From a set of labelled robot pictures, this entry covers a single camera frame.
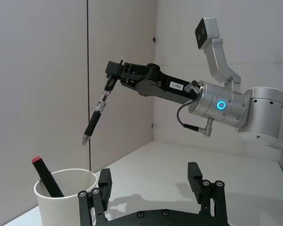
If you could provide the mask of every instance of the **white wall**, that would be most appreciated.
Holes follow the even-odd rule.
[[[156,0],[89,0],[90,111],[107,81],[108,61],[146,65],[154,60]],[[118,82],[91,138],[97,171],[152,140],[152,98]]]
[[[242,91],[256,86],[283,91],[283,0],[158,0],[155,62],[164,73],[215,83],[194,35],[202,17],[216,17],[229,66],[242,77]],[[154,98],[153,138],[186,146],[276,161],[279,151],[242,142],[234,128],[213,123],[211,138],[184,129],[176,120],[176,103]],[[206,120],[183,110],[184,122]]]
[[[0,225],[37,205],[31,159],[89,168],[85,0],[0,0]]]

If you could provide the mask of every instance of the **blue led ring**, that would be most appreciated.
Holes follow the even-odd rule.
[[[224,101],[220,100],[220,101],[217,103],[217,108],[218,108],[218,110],[223,110],[223,109],[225,109],[225,107],[226,107],[226,103],[225,103]]]

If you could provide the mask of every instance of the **white paper cup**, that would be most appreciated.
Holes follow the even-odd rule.
[[[90,192],[97,184],[96,175],[86,169],[64,169],[52,173],[64,197],[51,198],[43,182],[33,187],[38,199],[43,226],[80,226],[79,200],[81,190]]]

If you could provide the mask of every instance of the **paper cup rim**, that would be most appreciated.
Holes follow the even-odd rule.
[[[96,183],[98,182],[98,177],[95,175],[94,172],[90,171],[90,170],[87,170],[87,169],[79,169],[79,168],[74,168],[74,169],[62,169],[62,170],[59,170],[59,171],[55,171],[53,172],[52,174],[55,174],[55,173],[59,173],[59,172],[63,172],[63,171],[69,171],[69,170],[81,170],[81,171],[86,171],[86,172],[90,172],[92,173],[94,176],[95,176],[95,182],[92,186],[90,186],[89,188],[91,187],[94,187],[96,185]],[[37,192],[36,190],[36,187],[37,185],[40,183],[41,180],[38,180],[35,185],[33,186],[33,192],[36,196],[38,197],[41,197],[41,198],[45,198],[45,199],[52,199],[52,200],[63,200],[63,199],[69,199],[69,198],[72,198],[72,197],[75,197],[77,196],[77,194],[73,194],[73,195],[69,195],[69,196],[66,196],[66,197],[58,197],[58,198],[54,198],[54,197],[48,197],[48,196],[44,196],[44,195],[41,195],[40,193]]]

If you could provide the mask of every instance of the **white table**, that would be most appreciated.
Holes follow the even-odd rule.
[[[190,161],[198,163],[204,179],[225,182],[231,226],[283,226],[283,173],[276,162],[154,141],[107,167],[113,185],[106,217],[152,209],[198,213],[187,179]],[[38,207],[6,224],[19,225],[41,226]]]

